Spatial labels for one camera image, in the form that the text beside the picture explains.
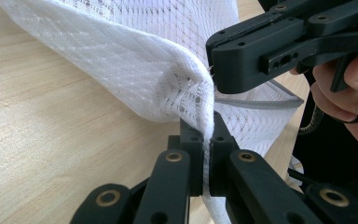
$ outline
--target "screw hole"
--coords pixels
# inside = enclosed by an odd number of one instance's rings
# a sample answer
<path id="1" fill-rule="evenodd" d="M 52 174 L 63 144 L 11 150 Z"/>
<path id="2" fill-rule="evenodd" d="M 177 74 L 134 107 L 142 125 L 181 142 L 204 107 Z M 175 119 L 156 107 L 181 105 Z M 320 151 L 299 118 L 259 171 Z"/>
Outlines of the screw hole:
<path id="1" fill-rule="evenodd" d="M 305 223 L 304 218 L 302 218 L 302 216 L 300 216 L 297 213 L 288 213 L 288 214 L 286 214 L 286 219 L 291 224 L 303 224 L 303 223 Z"/>
<path id="2" fill-rule="evenodd" d="M 328 192 L 326 193 L 327 197 L 329 197 L 330 199 L 334 200 L 334 201 L 342 201 L 342 198 L 337 195 L 336 193 L 333 192 Z"/>
<path id="3" fill-rule="evenodd" d="M 286 6 L 285 5 L 276 6 L 275 9 L 276 10 L 285 10 Z"/>
<path id="4" fill-rule="evenodd" d="M 318 16 L 316 20 L 318 21 L 328 21 L 330 18 L 328 16 Z"/>
<path id="5" fill-rule="evenodd" d="M 292 61 L 292 56 L 286 55 L 283 58 L 281 58 L 281 60 L 279 61 L 279 65 L 280 66 L 286 65 L 290 63 L 290 61 Z"/>
<path id="6" fill-rule="evenodd" d="M 248 152 L 241 152 L 238 157 L 241 161 L 255 161 L 255 156 Z"/>
<path id="7" fill-rule="evenodd" d="M 164 224 L 167 223 L 168 217 L 164 213 L 158 212 L 153 214 L 153 216 L 150 218 L 151 224 Z"/>

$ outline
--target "wooden surface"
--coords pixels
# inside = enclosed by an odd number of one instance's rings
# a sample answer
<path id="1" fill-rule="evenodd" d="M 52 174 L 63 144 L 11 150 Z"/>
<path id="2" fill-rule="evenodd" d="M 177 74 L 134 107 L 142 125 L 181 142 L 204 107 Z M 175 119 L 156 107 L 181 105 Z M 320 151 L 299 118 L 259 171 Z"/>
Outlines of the wooden surface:
<path id="1" fill-rule="evenodd" d="M 260 13 L 244 1 L 241 15 Z M 279 81 L 306 99 L 303 77 Z M 267 155 L 281 175 L 303 106 Z M 0 223 L 68 223 L 102 184 L 133 187 L 147 178 L 177 122 L 154 123 L 19 28 L 0 8 Z M 200 198 L 190 223 L 210 223 Z"/>

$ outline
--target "hand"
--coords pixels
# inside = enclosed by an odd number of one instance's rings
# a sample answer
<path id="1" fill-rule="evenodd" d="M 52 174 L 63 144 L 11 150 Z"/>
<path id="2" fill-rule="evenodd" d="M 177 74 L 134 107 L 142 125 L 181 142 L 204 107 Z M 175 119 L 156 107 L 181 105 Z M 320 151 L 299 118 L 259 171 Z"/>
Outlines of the hand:
<path id="1" fill-rule="evenodd" d="M 334 72 L 335 62 L 314 67 L 316 82 L 310 87 L 313 99 L 316 105 L 331 117 L 352 121 L 358 116 L 358 59 L 353 60 L 345 71 L 344 79 L 350 86 L 345 91 L 330 91 Z M 358 123 L 345 126 L 358 141 Z"/>

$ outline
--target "black plastic part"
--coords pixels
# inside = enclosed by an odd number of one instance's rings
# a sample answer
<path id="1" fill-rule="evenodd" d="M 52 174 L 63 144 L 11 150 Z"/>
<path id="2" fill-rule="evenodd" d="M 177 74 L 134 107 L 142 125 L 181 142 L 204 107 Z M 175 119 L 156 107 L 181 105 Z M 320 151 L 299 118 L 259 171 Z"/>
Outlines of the black plastic part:
<path id="1" fill-rule="evenodd" d="M 72 224 L 128 224 L 132 221 L 130 190 L 106 184 L 93 190 L 76 210 Z"/>
<path id="2" fill-rule="evenodd" d="M 336 72 L 333 77 L 333 82 L 330 86 L 330 91 L 339 92 L 346 90 L 349 86 L 345 82 L 344 74 L 350 62 L 356 57 L 356 54 L 347 54 L 346 56 L 339 58 L 336 65 Z"/>
<path id="3" fill-rule="evenodd" d="M 255 223 L 249 208 L 231 181 L 227 183 L 226 211 L 232 224 Z"/>
<path id="4" fill-rule="evenodd" d="M 358 24 L 358 0 L 330 8 L 308 19 L 308 34 L 326 36 Z"/>
<path id="5" fill-rule="evenodd" d="M 302 62 L 298 62 L 296 66 L 296 72 L 299 74 L 305 74 L 306 72 L 310 72 L 310 74 L 312 75 L 312 69 L 313 67 L 307 66 Z"/>
<path id="6" fill-rule="evenodd" d="M 170 135 L 168 136 L 168 146 L 167 149 L 180 149 L 180 135 Z"/>
<path id="7" fill-rule="evenodd" d="M 255 223 L 322 223 L 253 151 L 231 152 L 228 174 Z"/>
<path id="8" fill-rule="evenodd" d="M 302 64 L 358 53 L 358 0 L 285 1 L 207 41 L 217 89 L 248 91 Z"/>
<path id="9" fill-rule="evenodd" d="M 142 197 L 144 196 L 148 180 L 149 178 L 130 189 L 133 214 L 135 214 L 138 210 L 139 204 L 141 203 Z"/>
<path id="10" fill-rule="evenodd" d="M 227 183 L 229 183 L 227 160 L 229 154 L 239 147 L 217 112 L 214 112 L 214 131 L 210 149 L 209 191 L 215 197 L 226 196 Z"/>
<path id="11" fill-rule="evenodd" d="M 307 176 L 304 176 L 304 174 L 300 173 L 297 170 L 293 170 L 293 169 L 287 169 L 287 174 L 289 174 L 290 177 L 301 181 L 302 183 L 308 184 L 308 185 L 314 185 L 314 184 L 319 184 L 318 181 L 311 179 Z"/>
<path id="12" fill-rule="evenodd" d="M 135 224 L 188 222 L 190 157 L 183 150 L 159 154 L 150 176 Z"/>
<path id="13" fill-rule="evenodd" d="M 324 223 L 358 223 L 358 199 L 345 190 L 331 185 L 311 185 L 306 194 L 310 208 Z"/>
<path id="14" fill-rule="evenodd" d="M 286 45 L 300 38 L 302 29 L 303 21 L 286 19 L 214 49 L 212 58 L 217 89 L 222 93 L 240 93 L 280 75 L 266 71 L 259 57 L 270 52 L 274 43 Z M 285 59 L 280 61 L 281 65 L 287 63 Z"/>
<path id="15" fill-rule="evenodd" d="M 278 0 L 258 0 L 258 3 L 264 11 L 268 11 L 271 7 L 277 5 L 278 2 Z"/>
<path id="16" fill-rule="evenodd" d="M 188 153 L 191 158 L 190 196 L 200 196 L 203 183 L 203 134 L 182 119 L 180 121 L 180 149 Z"/>

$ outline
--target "wood grain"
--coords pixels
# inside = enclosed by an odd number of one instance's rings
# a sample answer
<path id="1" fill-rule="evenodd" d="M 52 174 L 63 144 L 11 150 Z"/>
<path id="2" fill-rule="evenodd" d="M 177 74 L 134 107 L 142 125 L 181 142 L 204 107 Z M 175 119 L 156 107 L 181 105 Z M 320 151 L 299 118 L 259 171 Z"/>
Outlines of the wood grain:
<path id="1" fill-rule="evenodd" d="M 242 2 L 241 15 L 257 2 Z M 302 98 L 303 77 L 280 82 Z M 268 153 L 284 177 L 303 108 Z M 102 184 L 147 178 L 177 122 L 142 119 L 0 8 L 0 223 L 68 223 Z M 190 223 L 211 223 L 200 198 Z"/>

